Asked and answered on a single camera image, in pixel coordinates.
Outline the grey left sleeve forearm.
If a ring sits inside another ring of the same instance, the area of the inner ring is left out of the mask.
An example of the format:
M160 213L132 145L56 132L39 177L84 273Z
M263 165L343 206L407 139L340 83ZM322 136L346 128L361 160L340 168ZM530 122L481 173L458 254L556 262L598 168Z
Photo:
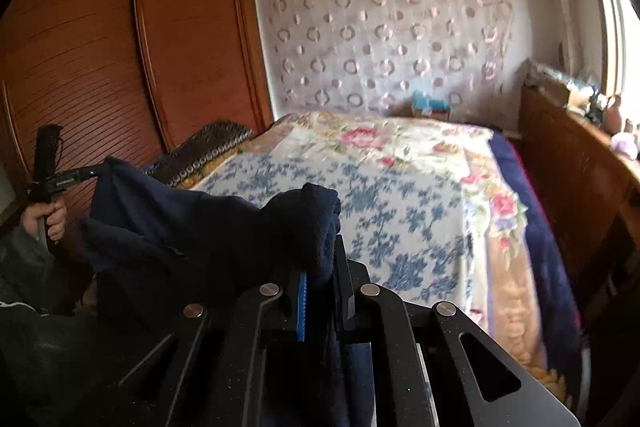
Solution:
M19 225L1 239L1 306L47 310L54 256Z

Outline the person's left hand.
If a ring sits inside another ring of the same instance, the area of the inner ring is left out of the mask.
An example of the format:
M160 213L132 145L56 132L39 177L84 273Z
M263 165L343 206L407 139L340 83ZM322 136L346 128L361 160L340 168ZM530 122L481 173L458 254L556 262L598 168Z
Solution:
M46 227L47 236L52 242L58 242L65 234L67 209L62 197L49 204L37 202L29 205L22 213L21 225L34 239L41 239L40 222Z

